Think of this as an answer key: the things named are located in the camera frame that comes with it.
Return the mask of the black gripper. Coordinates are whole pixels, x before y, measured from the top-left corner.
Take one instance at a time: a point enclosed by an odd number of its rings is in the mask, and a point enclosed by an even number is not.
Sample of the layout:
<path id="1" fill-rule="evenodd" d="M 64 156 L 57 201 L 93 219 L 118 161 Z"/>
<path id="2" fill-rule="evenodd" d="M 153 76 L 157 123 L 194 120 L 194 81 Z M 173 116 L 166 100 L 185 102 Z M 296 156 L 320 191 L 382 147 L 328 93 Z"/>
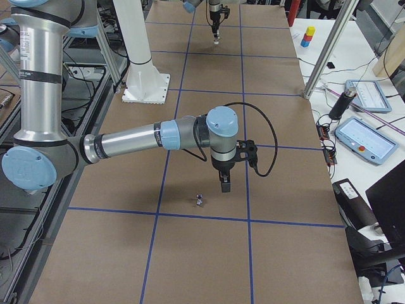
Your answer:
<path id="1" fill-rule="evenodd" d="M 222 3 L 209 3 L 208 6 L 213 37 L 215 41 L 219 41 L 219 26 L 222 21 L 229 17 L 229 7 L 222 5 Z"/>
<path id="2" fill-rule="evenodd" d="M 231 191 L 230 171 L 235 166 L 233 160 L 220 161 L 215 158 L 211 159 L 212 166 L 220 172 L 221 191 L 229 193 Z"/>

